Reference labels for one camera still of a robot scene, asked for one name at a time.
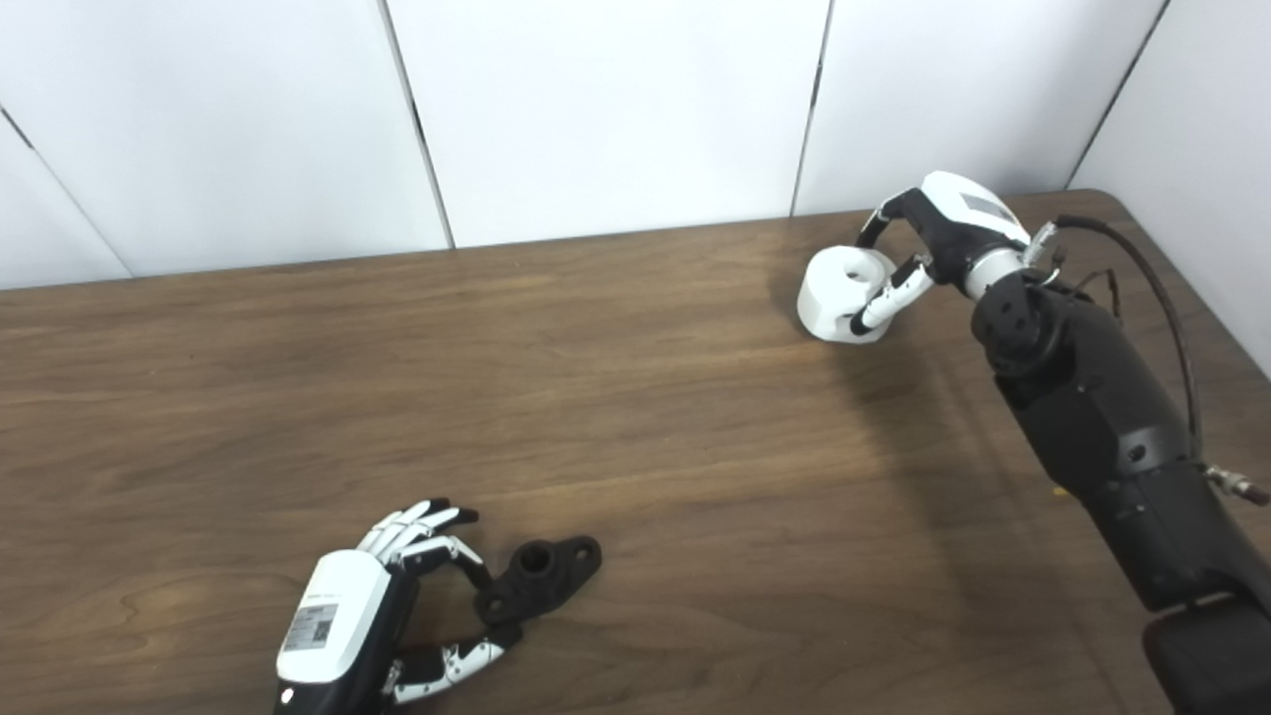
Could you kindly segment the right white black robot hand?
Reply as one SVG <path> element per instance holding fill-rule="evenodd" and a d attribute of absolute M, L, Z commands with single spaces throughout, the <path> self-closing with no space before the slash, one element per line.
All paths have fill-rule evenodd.
<path fill-rule="evenodd" d="M 885 329 L 935 284 L 952 284 L 976 302 L 1003 277 L 1026 271 L 1030 232 L 999 196 L 966 177 L 930 171 L 920 185 L 885 199 L 866 221 L 855 246 L 876 248 L 896 220 L 916 231 L 925 250 L 902 262 L 853 314 L 849 330 L 855 338 Z"/>

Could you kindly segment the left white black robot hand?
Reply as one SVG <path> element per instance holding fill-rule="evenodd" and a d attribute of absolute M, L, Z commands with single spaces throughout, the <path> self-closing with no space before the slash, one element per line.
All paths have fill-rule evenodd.
<path fill-rule="evenodd" d="M 489 566 L 451 525 L 474 523 L 477 511 L 450 500 L 419 500 L 391 511 L 353 549 L 319 558 L 277 654 L 276 714 L 389 714 L 458 687 L 522 640 L 519 624 L 479 638 L 405 652 L 400 638 L 422 578 L 446 564 L 477 588 Z"/>

